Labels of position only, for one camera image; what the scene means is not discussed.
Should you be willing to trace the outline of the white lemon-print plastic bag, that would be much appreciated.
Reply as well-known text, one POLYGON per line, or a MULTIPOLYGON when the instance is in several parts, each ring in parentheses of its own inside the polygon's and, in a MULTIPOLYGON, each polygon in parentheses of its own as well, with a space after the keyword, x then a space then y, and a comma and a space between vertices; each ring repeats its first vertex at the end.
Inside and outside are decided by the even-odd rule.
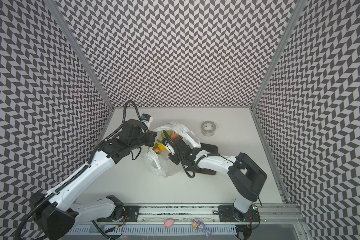
POLYGON ((170 122, 164 126, 154 129, 154 132, 157 133, 154 146, 144 148, 144 161, 146 166, 155 175, 167 178, 183 171, 183 168, 180 164, 175 164, 170 160, 171 152, 168 151, 165 145, 162 144, 162 140, 165 137, 163 131, 166 131, 172 138, 177 135, 181 136, 185 143, 192 149, 201 147, 201 143, 190 129, 177 122, 170 122))

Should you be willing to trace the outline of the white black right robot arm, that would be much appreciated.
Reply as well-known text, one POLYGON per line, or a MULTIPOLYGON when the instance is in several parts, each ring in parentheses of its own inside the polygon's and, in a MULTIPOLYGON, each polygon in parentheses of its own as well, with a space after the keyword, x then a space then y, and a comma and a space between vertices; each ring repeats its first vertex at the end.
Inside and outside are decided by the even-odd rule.
POLYGON ((169 151, 170 160, 181 165, 186 175, 193 179, 197 173, 227 175, 238 192, 230 210, 219 208, 219 214, 228 221, 244 222, 255 219, 253 204, 260 200, 260 193, 268 178, 265 171, 247 154, 224 156, 215 145, 202 143, 199 148, 191 148, 181 137, 162 140, 169 151))

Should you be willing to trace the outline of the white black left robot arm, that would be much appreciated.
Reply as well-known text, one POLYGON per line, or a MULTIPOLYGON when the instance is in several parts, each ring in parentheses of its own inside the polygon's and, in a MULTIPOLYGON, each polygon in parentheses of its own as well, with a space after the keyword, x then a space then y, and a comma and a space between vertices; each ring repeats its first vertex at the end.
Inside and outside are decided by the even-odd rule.
POLYGON ((58 240, 79 224, 100 218, 118 221, 123 217, 124 204, 113 195, 87 204, 75 201, 98 177, 133 150, 155 144, 157 133, 148 131, 152 121, 150 115, 144 114, 141 121, 124 122, 121 133, 101 144, 90 163, 85 163, 45 194, 38 192, 31 197, 33 219, 46 238, 58 240))

